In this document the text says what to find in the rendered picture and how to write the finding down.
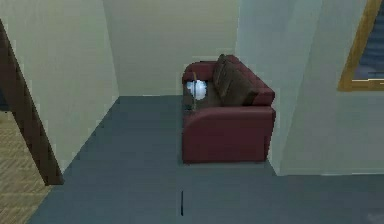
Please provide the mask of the white round lamp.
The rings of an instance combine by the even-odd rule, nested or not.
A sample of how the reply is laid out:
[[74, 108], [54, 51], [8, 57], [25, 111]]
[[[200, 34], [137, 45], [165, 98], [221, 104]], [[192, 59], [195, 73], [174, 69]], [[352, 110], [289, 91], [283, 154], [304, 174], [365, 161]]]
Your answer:
[[197, 74], [193, 73], [193, 80], [187, 82], [187, 90], [192, 96], [192, 102], [186, 106], [187, 111], [196, 111], [197, 102], [203, 100], [207, 93], [207, 82], [199, 80]]

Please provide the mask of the dark red sofa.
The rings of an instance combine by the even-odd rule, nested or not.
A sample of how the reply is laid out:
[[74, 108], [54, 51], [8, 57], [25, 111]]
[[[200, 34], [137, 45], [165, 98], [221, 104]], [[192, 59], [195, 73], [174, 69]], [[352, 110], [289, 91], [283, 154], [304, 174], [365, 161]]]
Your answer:
[[[275, 92], [236, 56], [226, 55], [251, 81], [257, 95], [250, 106], [224, 106], [213, 83], [215, 61], [188, 65], [182, 76], [183, 125], [182, 161], [193, 163], [263, 162], [267, 159], [276, 111]], [[187, 111], [192, 102], [187, 82], [207, 82], [207, 93], [197, 102], [196, 111]]]

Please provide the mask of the brown cushion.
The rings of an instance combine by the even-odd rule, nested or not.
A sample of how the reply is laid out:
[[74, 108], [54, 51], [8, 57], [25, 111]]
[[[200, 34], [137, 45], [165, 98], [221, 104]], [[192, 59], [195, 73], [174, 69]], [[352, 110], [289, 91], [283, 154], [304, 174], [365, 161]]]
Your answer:
[[213, 83], [224, 106], [250, 106], [257, 95], [239, 66], [221, 54], [213, 73]]

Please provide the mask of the dark brown door frame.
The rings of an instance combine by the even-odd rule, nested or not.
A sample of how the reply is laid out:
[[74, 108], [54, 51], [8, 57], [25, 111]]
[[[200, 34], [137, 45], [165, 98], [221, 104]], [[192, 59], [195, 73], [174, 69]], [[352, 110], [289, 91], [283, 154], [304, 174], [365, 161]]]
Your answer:
[[0, 20], [0, 90], [44, 183], [62, 185], [63, 174]]

